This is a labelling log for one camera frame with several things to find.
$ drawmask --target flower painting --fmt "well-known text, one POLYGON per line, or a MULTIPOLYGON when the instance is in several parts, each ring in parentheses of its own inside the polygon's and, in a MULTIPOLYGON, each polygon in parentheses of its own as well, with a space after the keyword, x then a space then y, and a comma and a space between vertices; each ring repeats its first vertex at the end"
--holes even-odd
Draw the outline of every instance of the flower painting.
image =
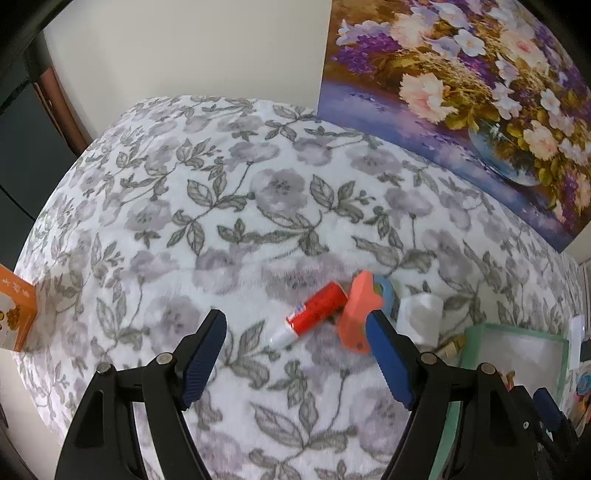
POLYGON ((517 1, 333 0, 318 115, 448 168, 558 251, 591 220, 591 92, 517 1))

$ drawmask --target gray leaf pattern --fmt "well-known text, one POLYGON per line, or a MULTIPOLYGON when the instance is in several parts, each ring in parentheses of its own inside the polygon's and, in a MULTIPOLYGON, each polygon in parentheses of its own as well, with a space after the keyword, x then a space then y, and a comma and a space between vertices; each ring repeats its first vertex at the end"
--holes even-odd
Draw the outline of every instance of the gray leaf pattern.
POLYGON ((144 100, 76 161, 24 245, 16 273, 40 315, 19 373, 63 439, 99 362, 145 365, 217 307, 228 335, 186 414, 212 477, 378 480, 407 415, 375 361, 328 322, 266 345, 296 305, 361 269, 389 276, 397 301, 443 298, 441 342, 482 322, 562 334, 580 311, 570 257, 422 157, 293 105, 144 100))

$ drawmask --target glue stick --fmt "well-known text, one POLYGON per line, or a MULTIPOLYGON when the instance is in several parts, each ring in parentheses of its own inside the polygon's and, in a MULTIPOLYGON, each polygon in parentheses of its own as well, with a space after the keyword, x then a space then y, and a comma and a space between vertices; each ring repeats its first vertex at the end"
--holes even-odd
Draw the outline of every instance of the glue stick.
POLYGON ((336 282, 330 282, 296 307, 281 327, 271 335, 269 346, 273 350, 285 348, 314 325, 326 320, 336 310, 342 309, 346 303, 347 295, 343 288, 336 282))

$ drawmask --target colorful object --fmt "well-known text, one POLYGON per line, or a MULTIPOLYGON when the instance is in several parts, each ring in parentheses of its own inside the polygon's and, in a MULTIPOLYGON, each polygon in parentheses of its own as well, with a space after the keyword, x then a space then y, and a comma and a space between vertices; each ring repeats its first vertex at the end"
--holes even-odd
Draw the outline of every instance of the colorful object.
POLYGON ((35 287, 0 265, 0 348, 20 352, 35 315, 35 287))
POLYGON ((297 306, 289 315, 281 328, 269 338, 269 346, 280 350, 314 327, 318 322, 326 320, 347 303, 347 295, 337 282, 330 282, 316 292, 305 303, 297 306))
POLYGON ((386 317, 394 305, 394 289, 382 275, 363 270, 353 279, 349 301, 337 322, 336 330, 341 343, 359 353, 371 353, 365 336, 365 321, 373 310, 382 310, 386 317))
POLYGON ((578 435, 591 421, 591 362, 585 362, 575 373, 578 380, 572 393, 569 419, 578 435))

